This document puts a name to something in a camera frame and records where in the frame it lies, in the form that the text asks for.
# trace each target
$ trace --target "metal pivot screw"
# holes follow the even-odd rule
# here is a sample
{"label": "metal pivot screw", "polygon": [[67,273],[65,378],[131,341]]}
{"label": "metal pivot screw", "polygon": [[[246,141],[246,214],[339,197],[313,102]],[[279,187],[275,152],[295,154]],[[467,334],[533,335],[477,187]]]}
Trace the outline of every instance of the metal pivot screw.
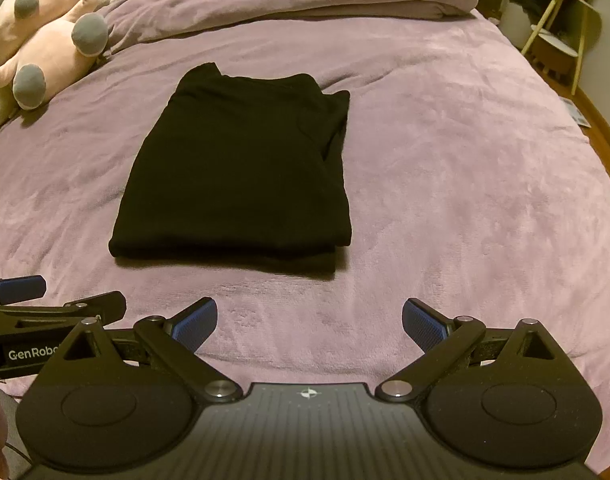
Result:
{"label": "metal pivot screw", "polygon": [[205,386],[205,393],[210,397],[222,399],[223,397],[229,397],[234,394],[236,389],[236,384],[232,381],[211,381],[211,383]]}
{"label": "metal pivot screw", "polygon": [[386,381],[381,384],[381,390],[390,397],[405,397],[412,393],[412,385],[406,381]]}

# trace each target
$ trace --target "compass logo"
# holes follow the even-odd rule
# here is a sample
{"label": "compass logo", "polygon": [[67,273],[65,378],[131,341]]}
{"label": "compass logo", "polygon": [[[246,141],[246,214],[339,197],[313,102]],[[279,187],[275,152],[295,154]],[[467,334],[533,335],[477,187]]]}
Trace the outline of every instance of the compass logo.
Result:
{"label": "compass logo", "polygon": [[313,388],[310,388],[308,386],[303,391],[301,391],[300,394],[301,394],[301,397],[305,397],[306,399],[313,399],[314,397],[319,395],[320,392],[317,392],[316,390],[314,390]]}

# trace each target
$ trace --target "wooden stand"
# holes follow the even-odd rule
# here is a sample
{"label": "wooden stand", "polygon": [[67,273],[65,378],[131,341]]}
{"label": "wooden stand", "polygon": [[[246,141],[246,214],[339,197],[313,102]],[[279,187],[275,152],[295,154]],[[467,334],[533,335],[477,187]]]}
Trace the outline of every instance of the wooden stand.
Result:
{"label": "wooden stand", "polygon": [[576,50],[562,43],[556,36],[544,34],[543,32],[532,43],[528,55],[534,56],[532,64],[543,64],[543,73],[545,75],[554,72],[557,78],[570,73],[573,75],[576,58],[578,57]]}
{"label": "wooden stand", "polygon": [[[581,75],[581,65],[583,63],[583,53],[584,53],[585,44],[586,44],[586,34],[588,32],[588,9],[592,9],[592,10],[594,10],[594,12],[596,12],[596,9],[594,7],[592,7],[590,4],[588,4],[585,0],[576,0],[576,1],[581,2],[583,4],[583,13],[582,13],[582,21],[581,21],[581,34],[580,34],[580,38],[578,40],[578,56],[576,56],[576,68],[574,71],[574,81],[572,83],[572,95],[574,95],[576,93],[576,88],[578,88],[578,80]],[[550,27],[554,23],[554,19],[556,19],[556,16],[559,13],[560,6],[562,6],[562,4],[563,4],[563,0],[551,0],[550,4],[547,6],[547,9],[545,9],[545,12],[543,12],[541,19],[539,20],[539,23],[536,25],[536,28],[532,32],[530,38],[527,40],[527,43],[525,43],[525,46],[523,47],[521,54],[523,54],[524,56],[527,55],[528,51],[530,50],[530,47],[532,46],[532,43],[534,42],[536,37],[539,35],[541,30],[543,30],[543,28],[545,28],[545,30],[550,30]]]}

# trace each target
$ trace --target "black clamp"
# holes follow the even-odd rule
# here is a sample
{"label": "black clamp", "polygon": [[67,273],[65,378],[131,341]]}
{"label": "black clamp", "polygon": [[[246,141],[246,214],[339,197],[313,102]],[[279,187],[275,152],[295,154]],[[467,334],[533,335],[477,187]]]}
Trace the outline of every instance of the black clamp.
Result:
{"label": "black clamp", "polygon": [[483,463],[525,469],[586,459],[601,406],[539,321],[490,329],[410,299],[403,328],[426,354],[381,383],[379,398],[412,404],[439,440]]}
{"label": "black clamp", "polygon": [[41,298],[45,290],[41,276],[0,280],[0,380],[37,374],[80,321],[93,317],[113,323],[127,309],[117,290],[62,307],[7,306]]}
{"label": "black clamp", "polygon": [[216,323],[211,298],[171,319],[142,319],[133,330],[104,330],[94,317],[83,319],[18,408],[16,424],[32,458],[98,473],[133,467],[174,447],[207,405],[243,395],[194,356]]}

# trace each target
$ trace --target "fleece blanket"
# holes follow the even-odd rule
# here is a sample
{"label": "fleece blanket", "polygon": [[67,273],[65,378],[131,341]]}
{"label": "fleece blanket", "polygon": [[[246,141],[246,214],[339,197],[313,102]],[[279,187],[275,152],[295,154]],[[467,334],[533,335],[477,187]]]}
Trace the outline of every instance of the fleece blanket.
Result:
{"label": "fleece blanket", "polygon": [[[421,355],[401,326],[408,297],[493,327],[534,317],[600,399],[588,464],[610,465],[610,181],[556,94],[476,14],[410,19],[421,0],[231,1],[108,8],[109,62],[0,130],[0,276],[42,274],[37,304],[121,290],[116,327],[212,296],[219,326],[199,354],[243,387],[374,387]],[[461,14],[476,3],[426,1]],[[360,15],[333,15],[342,5]],[[318,7],[275,15],[304,6]],[[143,139],[205,62],[254,78],[309,73],[325,93],[351,92],[352,243],[333,276],[108,252]]]}

